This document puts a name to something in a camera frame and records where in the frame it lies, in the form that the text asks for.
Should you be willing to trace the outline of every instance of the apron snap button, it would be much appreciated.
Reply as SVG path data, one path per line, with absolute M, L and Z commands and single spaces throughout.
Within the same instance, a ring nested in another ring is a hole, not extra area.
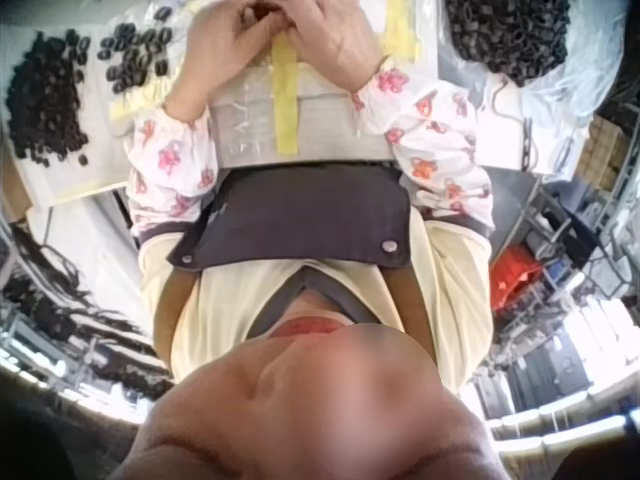
M 387 253 L 394 253 L 398 250 L 398 244 L 393 240 L 382 242 L 382 249 Z

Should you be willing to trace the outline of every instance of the hand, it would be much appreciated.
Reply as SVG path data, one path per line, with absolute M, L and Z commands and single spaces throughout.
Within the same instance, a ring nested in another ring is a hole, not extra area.
M 211 93 L 238 75 L 286 28 L 282 12 L 270 12 L 248 29 L 243 15 L 256 0 L 226 0 L 205 8 L 193 21 L 180 75 L 165 100 L 165 111 L 192 122 L 204 113 Z
M 350 93 L 360 90 L 384 60 L 358 0 L 270 0 L 295 26 L 287 30 L 298 55 Z

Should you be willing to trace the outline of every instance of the pink floral sleeve cover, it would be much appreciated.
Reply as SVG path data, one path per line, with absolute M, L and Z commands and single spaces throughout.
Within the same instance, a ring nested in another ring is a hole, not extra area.
M 360 128 L 384 134 L 392 145 L 403 185 L 425 220 L 491 232 L 491 183 L 474 162 L 476 112 L 466 90 L 389 58 L 352 100 Z M 201 198 L 218 175 L 208 111 L 192 125 L 162 108 L 143 113 L 127 153 L 134 235 L 198 218 Z

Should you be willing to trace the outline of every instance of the mouth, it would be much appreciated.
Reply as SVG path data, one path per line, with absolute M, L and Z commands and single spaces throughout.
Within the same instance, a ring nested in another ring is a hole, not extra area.
M 329 334 L 345 327 L 343 323 L 326 317 L 305 316 L 289 320 L 276 328 L 269 337 L 291 337 L 294 335 Z

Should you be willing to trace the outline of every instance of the woman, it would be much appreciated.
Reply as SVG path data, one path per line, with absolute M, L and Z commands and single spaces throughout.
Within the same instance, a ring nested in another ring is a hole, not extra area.
M 129 146 L 143 295 L 178 385 L 114 478 L 506 478 L 453 395 L 492 334 L 466 92 L 385 59 L 355 0 L 276 0 L 245 30 L 252 3 L 199 15 Z M 386 134 L 403 187 L 364 163 L 254 169 L 202 210 L 207 102 L 281 31 Z

